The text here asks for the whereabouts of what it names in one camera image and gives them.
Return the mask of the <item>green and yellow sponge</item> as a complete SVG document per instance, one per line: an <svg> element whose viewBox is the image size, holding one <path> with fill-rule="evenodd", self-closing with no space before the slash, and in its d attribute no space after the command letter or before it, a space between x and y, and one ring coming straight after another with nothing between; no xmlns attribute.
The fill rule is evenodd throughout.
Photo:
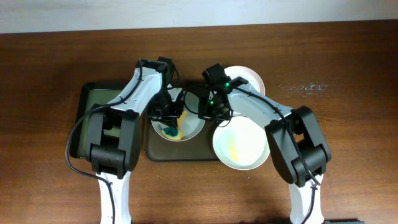
<svg viewBox="0 0 398 224"><path fill-rule="evenodd" d="M182 130L180 129L181 125L183 124L185 118L187 117L188 112L183 111L182 115L177 119L177 127L166 127L161 130L162 134L170 140L173 141L180 141L182 139L183 133Z"/></svg>

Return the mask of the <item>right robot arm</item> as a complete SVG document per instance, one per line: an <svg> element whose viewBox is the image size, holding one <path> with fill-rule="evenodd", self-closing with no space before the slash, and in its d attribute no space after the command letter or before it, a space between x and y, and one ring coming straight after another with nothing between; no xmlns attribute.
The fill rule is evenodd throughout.
<svg viewBox="0 0 398 224"><path fill-rule="evenodd" d="M273 165L289 185L290 222L324 223L320 188L331 152L313 111L280 105L241 77L207 78L205 86L214 96L200 100L200 118L238 112L265 130Z"/></svg>

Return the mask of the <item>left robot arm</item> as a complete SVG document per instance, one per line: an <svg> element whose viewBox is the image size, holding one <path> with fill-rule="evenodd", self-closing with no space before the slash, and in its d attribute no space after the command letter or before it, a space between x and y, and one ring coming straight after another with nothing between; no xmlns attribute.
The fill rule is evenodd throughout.
<svg viewBox="0 0 398 224"><path fill-rule="evenodd" d="M183 113L182 91L172 86L171 59L140 59L128 84L88 112L85 159L99 182L102 223L131 223L129 179L141 150L141 115L176 130Z"/></svg>

